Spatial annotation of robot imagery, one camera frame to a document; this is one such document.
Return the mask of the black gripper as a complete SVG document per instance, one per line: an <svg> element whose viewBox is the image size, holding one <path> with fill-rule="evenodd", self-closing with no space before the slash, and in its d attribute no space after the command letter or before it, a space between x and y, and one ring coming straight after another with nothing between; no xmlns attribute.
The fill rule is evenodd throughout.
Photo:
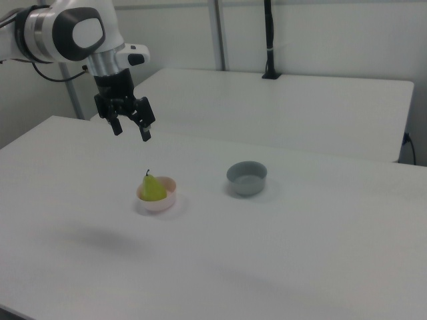
<svg viewBox="0 0 427 320"><path fill-rule="evenodd" d="M114 135L123 132L118 114L125 115L139 128L144 142L151 139L150 128L155 122L155 115L147 97L136 99L134 84L129 69L107 76L95 76L99 93L94 97L98 115L106 120Z"/></svg>

